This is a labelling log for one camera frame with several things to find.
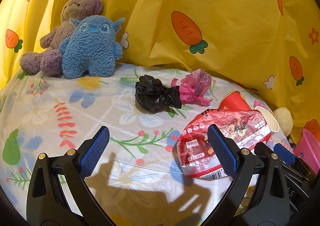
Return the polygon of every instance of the white cup rim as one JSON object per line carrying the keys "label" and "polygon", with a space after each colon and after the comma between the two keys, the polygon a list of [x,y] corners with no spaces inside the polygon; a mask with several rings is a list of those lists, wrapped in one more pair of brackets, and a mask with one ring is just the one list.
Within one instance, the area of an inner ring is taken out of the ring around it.
{"label": "white cup rim", "polygon": [[273,116],[273,114],[270,113],[269,110],[267,110],[263,107],[260,107],[260,106],[256,106],[254,109],[258,110],[262,114],[262,116],[265,119],[265,121],[267,122],[271,132],[273,132],[273,133],[279,132],[279,130],[280,130],[279,123],[276,120],[276,118]]}

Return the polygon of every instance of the silver screw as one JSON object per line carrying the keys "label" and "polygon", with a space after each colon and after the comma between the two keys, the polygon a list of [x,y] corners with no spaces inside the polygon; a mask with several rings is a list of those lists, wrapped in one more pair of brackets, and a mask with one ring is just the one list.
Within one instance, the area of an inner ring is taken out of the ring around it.
{"label": "silver screw", "polygon": [[44,159],[45,158],[45,154],[44,153],[39,154],[38,158],[39,159]]}
{"label": "silver screw", "polygon": [[67,154],[68,155],[74,155],[76,153],[76,151],[74,149],[69,149]]}
{"label": "silver screw", "polygon": [[275,153],[272,153],[272,154],[271,154],[271,157],[272,157],[274,160],[277,160],[277,159],[278,159],[278,156],[277,156]]}
{"label": "silver screw", "polygon": [[248,155],[248,154],[250,154],[250,150],[244,148],[244,149],[241,150],[241,153],[243,153],[244,155]]}

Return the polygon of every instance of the plush toy ear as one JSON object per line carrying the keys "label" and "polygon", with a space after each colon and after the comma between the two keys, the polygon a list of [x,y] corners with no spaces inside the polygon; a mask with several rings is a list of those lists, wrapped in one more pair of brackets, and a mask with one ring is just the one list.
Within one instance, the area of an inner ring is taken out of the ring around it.
{"label": "plush toy ear", "polygon": [[96,7],[94,9],[93,15],[98,15],[102,12],[103,9],[103,2],[102,0],[95,0]]}
{"label": "plush toy ear", "polygon": [[119,19],[119,20],[117,20],[117,21],[115,21],[113,23],[113,26],[114,26],[114,28],[116,30],[116,33],[121,31],[121,28],[122,28],[122,25],[123,25],[124,21],[125,21],[125,18],[121,18],[121,19]]}
{"label": "plush toy ear", "polygon": [[74,25],[75,29],[79,26],[79,23],[81,22],[75,19],[69,19],[69,21]]}

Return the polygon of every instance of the green pear print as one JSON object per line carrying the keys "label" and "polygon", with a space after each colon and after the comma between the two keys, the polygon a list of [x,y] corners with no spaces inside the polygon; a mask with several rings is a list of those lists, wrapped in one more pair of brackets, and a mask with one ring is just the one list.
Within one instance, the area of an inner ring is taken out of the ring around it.
{"label": "green pear print", "polygon": [[2,158],[9,165],[16,165],[21,158],[20,148],[17,142],[18,131],[18,129],[15,129],[11,132],[10,136],[5,141],[2,151]]}

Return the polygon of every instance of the paper cup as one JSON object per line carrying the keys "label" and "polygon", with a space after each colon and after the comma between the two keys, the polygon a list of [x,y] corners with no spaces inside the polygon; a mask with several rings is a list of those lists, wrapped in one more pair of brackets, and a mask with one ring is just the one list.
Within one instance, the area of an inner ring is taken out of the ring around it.
{"label": "paper cup", "polygon": [[233,91],[221,100],[218,109],[251,110],[239,91]]}
{"label": "paper cup", "polygon": [[280,130],[278,121],[273,116],[273,114],[270,113],[270,111],[260,106],[256,106],[254,109],[258,110],[262,114],[263,118],[265,119],[271,130],[271,136]]}

